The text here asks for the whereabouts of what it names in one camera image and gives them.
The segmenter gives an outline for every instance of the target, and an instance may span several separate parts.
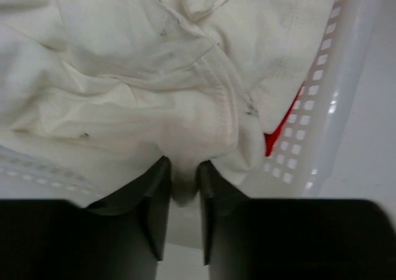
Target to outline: laundry basket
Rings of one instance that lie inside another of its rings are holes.
[[[381,1],[335,0],[322,43],[293,112],[272,155],[254,173],[260,196],[265,192],[266,197],[314,197],[330,176]],[[25,182],[23,187],[29,189],[24,189],[23,197],[31,194],[40,197],[40,192],[45,197],[67,197],[74,191],[82,200],[87,196],[92,200],[101,197],[83,178],[72,172],[63,174],[61,169],[45,163],[24,167],[20,172],[20,158],[0,147],[0,182],[7,184],[15,179]],[[29,162],[42,163],[31,159]],[[34,172],[25,174],[26,170]],[[52,186],[43,186],[48,181]],[[201,273],[195,265],[202,264],[197,202],[185,208],[171,207],[168,242],[159,279],[167,279],[161,273],[192,273],[189,279],[200,279],[194,278],[194,274]],[[195,268],[179,269],[184,264]],[[187,279],[181,274],[173,275],[173,279]]]

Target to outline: red cloth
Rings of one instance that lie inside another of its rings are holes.
[[[278,138],[279,138],[279,136],[280,136],[280,134],[282,132],[283,126],[285,125],[285,123],[286,123],[286,121],[287,121],[287,119],[288,119],[288,117],[289,117],[289,115],[291,113],[291,110],[293,110],[293,106],[294,106],[295,102],[297,101],[297,98],[299,96],[300,91],[301,91],[301,88],[299,89],[295,100],[292,102],[289,110],[285,114],[285,117],[282,119],[282,121],[279,124],[279,126],[277,127],[277,129],[272,134],[264,134],[264,138],[265,138],[265,156],[270,156],[271,155],[272,148],[273,148],[275,142],[278,140]]]

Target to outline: white fabric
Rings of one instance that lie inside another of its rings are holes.
[[[177,9],[183,0],[166,1]],[[333,3],[227,0],[197,22],[236,67],[265,133],[279,126],[304,81]]]
[[[227,153],[224,170],[257,166],[251,100],[200,32],[162,0],[0,0],[0,145],[104,193],[162,155],[189,181]]]

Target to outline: white floor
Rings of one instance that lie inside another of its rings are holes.
[[[396,0],[384,0],[378,15],[333,173],[321,197],[374,200],[396,227]],[[157,279],[207,280],[202,252],[167,244]]]

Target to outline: dark object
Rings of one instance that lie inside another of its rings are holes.
[[[1,201],[0,279],[154,280],[170,196],[170,162],[162,158],[87,209]]]
[[[210,162],[197,178],[211,280],[396,279],[395,234],[374,203],[251,199]]]

